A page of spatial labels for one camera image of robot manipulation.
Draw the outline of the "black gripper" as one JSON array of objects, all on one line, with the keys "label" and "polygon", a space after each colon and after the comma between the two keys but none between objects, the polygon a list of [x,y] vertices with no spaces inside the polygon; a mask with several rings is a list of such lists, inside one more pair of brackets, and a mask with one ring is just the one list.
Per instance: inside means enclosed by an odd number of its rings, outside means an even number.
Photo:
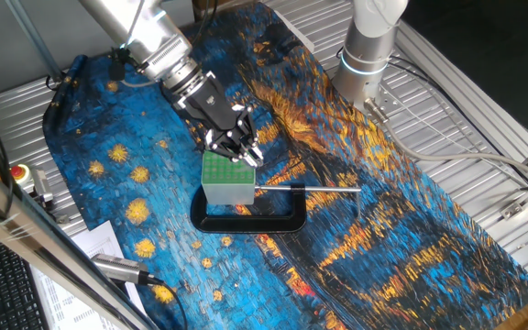
[{"label": "black gripper", "polygon": [[234,110],[211,71],[190,73],[174,85],[174,110],[181,118],[210,128],[205,135],[208,150],[233,162],[243,160],[252,168],[263,164],[253,108],[236,104]]}]

